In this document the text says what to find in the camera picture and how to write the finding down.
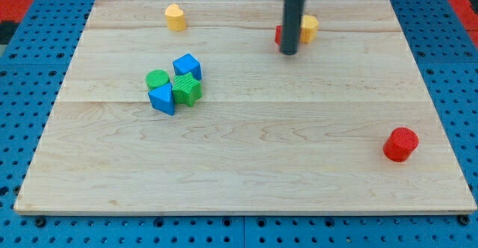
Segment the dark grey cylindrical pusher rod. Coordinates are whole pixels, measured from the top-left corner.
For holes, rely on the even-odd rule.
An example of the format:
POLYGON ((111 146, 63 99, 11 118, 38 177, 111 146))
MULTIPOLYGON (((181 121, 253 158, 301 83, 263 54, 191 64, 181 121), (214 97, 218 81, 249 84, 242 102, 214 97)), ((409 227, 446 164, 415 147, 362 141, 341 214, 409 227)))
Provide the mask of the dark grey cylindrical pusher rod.
POLYGON ((299 48, 305 0, 284 0, 280 52, 295 55, 299 48))

